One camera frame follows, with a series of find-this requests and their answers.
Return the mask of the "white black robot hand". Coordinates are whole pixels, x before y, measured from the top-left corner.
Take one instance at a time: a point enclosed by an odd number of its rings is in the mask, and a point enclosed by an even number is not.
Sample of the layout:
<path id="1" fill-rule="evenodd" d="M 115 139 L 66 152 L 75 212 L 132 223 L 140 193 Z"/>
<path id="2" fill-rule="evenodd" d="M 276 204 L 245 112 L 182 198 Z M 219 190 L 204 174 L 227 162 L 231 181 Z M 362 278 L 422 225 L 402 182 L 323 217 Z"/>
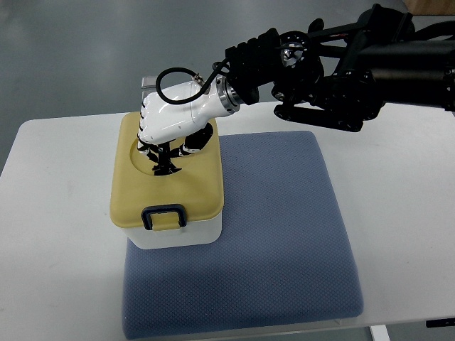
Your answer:
<path id="1" fill-rule="evenodd" d="M 213 134 L 208 122 L 234 114 L 242 103 L 223 76 L 212 81 L 206 94 L 186 104 L 169 104 L 152 92 L 141 103 L 137 148 L 157 162 L 159 144 L 183 137 L 184 142 L 171 151 L 170 157 L 199 152 Z"/>

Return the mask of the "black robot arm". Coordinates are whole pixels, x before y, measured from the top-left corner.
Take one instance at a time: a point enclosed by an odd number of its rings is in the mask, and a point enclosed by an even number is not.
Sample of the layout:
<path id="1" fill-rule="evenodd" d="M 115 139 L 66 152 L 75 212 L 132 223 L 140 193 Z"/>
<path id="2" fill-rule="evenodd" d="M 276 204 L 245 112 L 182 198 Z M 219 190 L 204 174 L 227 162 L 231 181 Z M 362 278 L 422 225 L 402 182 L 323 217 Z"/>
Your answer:
<path id="1" fill-rule="evenodd" d="M 280 119 L 357 132 L 387 103 L 454 110 L 454 22 L 416 30 L 410 13 L 376 4 L 344 26 L 270 29 L 228 48 L 213 70 L 245 104 L 272 84 Z"/>

